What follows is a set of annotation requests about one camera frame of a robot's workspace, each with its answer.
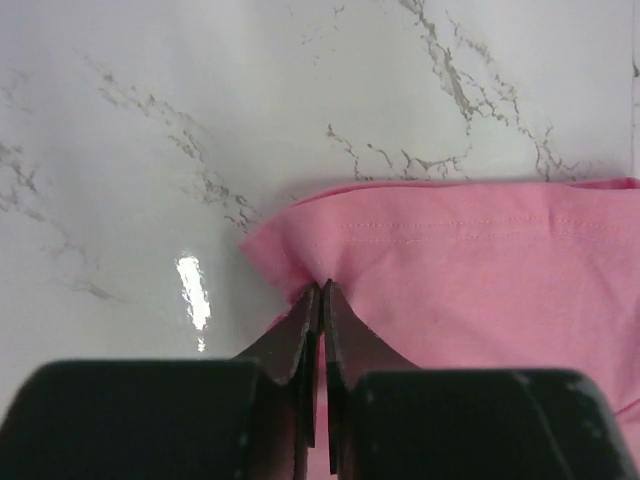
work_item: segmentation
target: pink fabric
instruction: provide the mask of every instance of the pink fabric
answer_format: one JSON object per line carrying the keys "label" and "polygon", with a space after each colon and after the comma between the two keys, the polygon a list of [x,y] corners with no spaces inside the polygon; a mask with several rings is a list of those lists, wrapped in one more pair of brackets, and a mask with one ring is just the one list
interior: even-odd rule
{"label": "pink fabric", "polygon": [[[285,209],[243,250],[289,300],[334,279],[423,367],[585,372],[640,464],[639,188],[359,184]],[[329,478],[326,426],[325,402],[312,479]]]}

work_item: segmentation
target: stitched seam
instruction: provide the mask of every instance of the stitched seam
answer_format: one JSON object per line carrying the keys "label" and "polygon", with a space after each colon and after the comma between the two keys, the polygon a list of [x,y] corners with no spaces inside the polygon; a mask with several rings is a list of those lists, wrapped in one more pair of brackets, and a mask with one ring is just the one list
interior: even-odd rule
{"label": "stitched seam", "polygon": [[[511,222],[534,222],[550,220],[549,217],[508,217],[500,220],[477,220],[471,222],[433,222],[433,223],[347,223],[340,225],[340,228],[376,228],[376,227],[407,227],[407,228],[420,228],[420,227],[457,227],[464,225],[495,225],[500,223]],[[580,222],[577,220],[570,220],[566,218],[553,218],[551,222],[565,223],[570,225],[578,225],[581,227],[597,228],[601,230],[622,230],[622,231],[637,231],[637,228],[601,225],[598,223]]]}
{"label": "stitched seam", "polygon": [[591,241],[594,241],[594,242],[616,243],[616,244],[619,244],[619,245],[632,245],[632,244],[636,243],[636,242],[631,241],[631,240],[616,240],[616,239],[587,237],[587,236],[584,236],[584,235],[571,233],[571,232],[550,232],[548,230],[541,230],[541,231],[524,230],[524,231],[517,231],[517,232],[492,233],[492,234],[486,234],[486,235],[468,235],[468,236],[461,236],[461,237],[444,237],[443,236],[443,237],[424,237],[424,238],[407,238],[407,239],[395,239],[395,238],[345,238],[345,239],[336,240],[335,242],[331,242],[331,241],[317,242],[317,243],[314,243],[314,246],[320,246],[320,245],[326,245],[326,244],[335,245],[335,243],[340,243],[340,242],[410,244],[410,243],[429,242],[429,241],[436,240],[436,239],[437,240],[478,240],[478,239],[483,239],[483,238],[507,237],[507,236],[511,236],[511,235],[522,235],[522,234],[530,234],[530,235],[545,234],[545,235],[551,235],[551,236],[557,235],[557,236],[565,236],[565,237],[576,237],[576,238],[581,238],[581,239],[584,239],[584,240],[591,240]]}

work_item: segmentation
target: stitching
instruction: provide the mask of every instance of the stitching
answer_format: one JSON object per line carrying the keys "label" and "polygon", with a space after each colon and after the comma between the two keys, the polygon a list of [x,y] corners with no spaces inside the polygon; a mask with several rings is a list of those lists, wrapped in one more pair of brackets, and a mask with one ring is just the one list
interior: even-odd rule
{"label": "stitching", "polygon": [[407,238],[407,239],[395,239],[395,238],[346,238],[341,240],[336,240],[335,242],[324,241],[314,243],[314,246],[332,244],[335,245],[339,242],[358,242],[358,243],[400,243],[400,244],[410,244],[410,243],[421,243],[428,242],[431,240],[478,240],[484,238],[495,238],[495,237],[507,237],[511,235],[521,235],[521,234],[533,234],[533,235],[557,235],[557,236],[565,236],[565,237],[576,237],[581,238],[583,240],[591,240],[594,242],[600,243],[615,243],[618,245],[633,245],[637,242],[631,240],[617,240],[617,239],[605,239],[605,238],[593,238],[587,237],[584,235],[579,235],[571,232],[550,232],[546,231],[516,231],[516,232],[504,232],[504,233],[492,233],[486,235],[468,235],[463,237],[424,237],[424,238]]}
{"label": "stitching", "polygon": [[[375,227],[408,227],[408,228],[420,228],[420,227],[457,227],[463,225],[493,225],[498,223],[510,223],[517,221],[525,221],[525,222],[533,222],[533,221],[541,221],[541,220],[549,220],[549,217],[508,217],[500,220],[477,220],[471,222],[433,222],[433,223],[347,223],[344,225],[340,225],[340,228],[375,228]],[[589,223],[589,222],[580,222],[578,220],[570,220],[566,218],[554,218],[551,220],[552,222],[564,223],[570,225],[579,225],[582,227],[591,227],[597,228],[600,230],[629,230],[629,231],[637,231],[637,228],[632,227],[622,227],[622,226],[612,226],[612,225],[601,225],[597,223]]]}

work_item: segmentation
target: gray marble vein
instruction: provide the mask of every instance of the gray marble vein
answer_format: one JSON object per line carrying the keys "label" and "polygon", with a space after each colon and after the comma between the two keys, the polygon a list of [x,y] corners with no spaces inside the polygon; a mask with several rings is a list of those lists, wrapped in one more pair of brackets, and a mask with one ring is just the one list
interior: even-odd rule
{"label": "gray marble vein", "polygon": [[79,258],[84,273],[74,275],[70,282],[61,285],[72,291],[87,291],[101,300],[118,299],[86,278],[88,272],[98,267],[98,260],[89,255],[83,245],[74,241],[67,229],[50,215],[46,199],[39,190],[38,179],[38,167],[25,159],[21,146],[8,146],[0,142],[0,211],[17,214],[47,228],[53,234],[53,244],[43,250],[54,261],[62,262],[65,256]]}
{"label": "gray marble vein", "polygon": [[9,79],[4,84],[0,84],[0,106],[8,110],[17,110],[26,114],[33,114],[33,110],[22,99],[20,91],[26,87],[32,74],[7,68]]}
{"label": "gray marble vein", "polygon": [[[444,159],[426,161],[412,155],[407,150],[400,148],[396,152],[388,152],[376,147],[372,143],[354,145],[342,135],[336,133],[332,124],[327,126],[326,136],[335,142],[344,152],[351,157],[353,162],[353,179],[356,181],[370,180],[435,180],[435,179],[464,179],[469,178],[463,170],[463,160],[469,154],[471,147],[457,156],[449,156]],[[382,168],[375,170],[380,175],[365,175],[361,169],[363,165],[379,167],[378,160],[383,160]]]}
{"label": "gray marble vein", "polygon": [[[453,29],[456,42],[454,45],[445,45],[439,39],[438,30],[447,25],[436,25],[429,20],[425,0],[399,0],[399,3],[415,17],[416,26],[421,28],[421,39],[430,57],[432,71],[439,78],[441,88],[453,99],[467,122],[467,133],[473,128],[475,117],[500,122],[533,143],[536,172],[544,180],[577,178],[575,169],[579,163],[568,165],[551,148],[553,126],[548,125],[543,133],[538,133],[525,125],[521,118],[517,88],[498,71],[497,63],[487,45],[467,36],[448,12],[448,27]],[[456,63],[454,56],[462,51],[471,52],[483,63],[489,74],[489,81],[481,84]]]}
{"label": "gray marble vein", "polygon": [[322,34],[322,27],[320,25],[310,25],[310,27],[312,27],[310,32],[303,33],[300,36],[301,45],[307,45],[309,43],[312,43],[317,40],[319,41],[324,38],[324,35]]}
{"label": "gray marble vein", "polygon": [[345,9],[345,5],[342,5],[341,7],[333,7],[333,17],[335,19],[338,18],[338,15],[340,15],[342,12],[344,12]]}
{"label": "gray marble vein", "polygon": [[209,131],[205,125],[156,95],[144,92],[142,88],[123,85],[112,71],[94,61],[90,55],[84,54],[82,58],[99,75],[101,86],[98,91],[104,100],[116,108],[135,111],[161,122],[167,130],[166,138],[182,154],[196,161],[194,180],[189,185],[178,187],[180,191],[203,205],[219,205],[223,209],[223,218],[245,233],[260,219],[259,213],[244,195],[232,190],[219,172],[210,171],[209,165],[214,162],[202,139]]}

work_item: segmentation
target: marble surface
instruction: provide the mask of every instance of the marble surface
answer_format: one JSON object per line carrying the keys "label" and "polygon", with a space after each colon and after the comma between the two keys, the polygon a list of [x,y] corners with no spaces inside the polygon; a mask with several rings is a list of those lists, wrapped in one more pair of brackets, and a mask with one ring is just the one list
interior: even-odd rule
{"label": "marble surface", "polygon": [[632,0],[22,0],[0,26],[0,409],[52,359],[238,352],[284,304],[237,243],[320,188],[633,172]]}
{"label": "marble surface", "polygon": [[640,0],[633,2],[633,176],[640,177]]}

